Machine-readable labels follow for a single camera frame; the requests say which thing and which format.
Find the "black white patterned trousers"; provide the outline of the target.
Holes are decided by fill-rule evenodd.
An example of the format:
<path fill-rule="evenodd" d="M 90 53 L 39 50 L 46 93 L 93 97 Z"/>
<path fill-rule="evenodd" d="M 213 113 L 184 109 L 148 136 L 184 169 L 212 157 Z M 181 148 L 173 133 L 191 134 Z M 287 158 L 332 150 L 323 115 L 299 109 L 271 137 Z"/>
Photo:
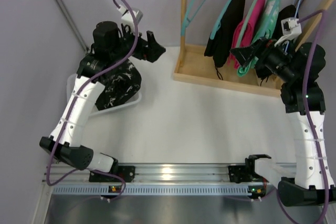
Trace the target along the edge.
<path fill-rule="evenodd" d="M 96 100 L 97 109 L 102 111 L 128 102 L 140 90 L 142 77 L 135 65 L 126 60 L 98 81 L 105 86 Z"/>

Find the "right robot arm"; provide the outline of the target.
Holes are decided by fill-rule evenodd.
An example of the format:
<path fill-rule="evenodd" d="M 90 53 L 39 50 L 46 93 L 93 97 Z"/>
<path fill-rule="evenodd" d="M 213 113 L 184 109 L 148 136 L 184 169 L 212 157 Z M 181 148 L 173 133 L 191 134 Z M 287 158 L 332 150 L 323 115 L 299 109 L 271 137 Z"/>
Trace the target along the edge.
<path fill-rule="evenodd" d="M 317 83 L 325 67 L 325 50 L 316 42 L 306 42 L 297 51 L 285 52 L 284 39 L 258 39 L 231 53 L 242 66 L 253 58 L 282 80 L 280 97 L 285 106 L 295 145 L 296 170 L 291 173 L 266 154 L 254 154 L 243 166 L 230 166 L 234 183 L 269 182 L 287 207 L 335 203 L 335 182 L 328 170 L 324 143 L 326 104 Z"/>

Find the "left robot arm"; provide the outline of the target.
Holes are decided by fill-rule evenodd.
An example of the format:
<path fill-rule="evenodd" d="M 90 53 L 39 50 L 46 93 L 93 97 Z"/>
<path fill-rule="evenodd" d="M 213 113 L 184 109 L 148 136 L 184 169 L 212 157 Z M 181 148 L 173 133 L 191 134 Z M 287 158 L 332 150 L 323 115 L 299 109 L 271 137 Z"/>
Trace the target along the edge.
<path fill-rule="evenodd" d="M 105 21 L 93 30 L 91 50 L 81 60 L 66 108 L 49 136 L 39 146 L 51 157 L 77 170 L 113 172 L 117 159 L 82 145 L 83 129 L 94 108 L 99 111 L 126 103 L 141 84 L 129 57 L 155 62 L 166 49 L 152 31 L 146 39 L 132 25 Z"/>

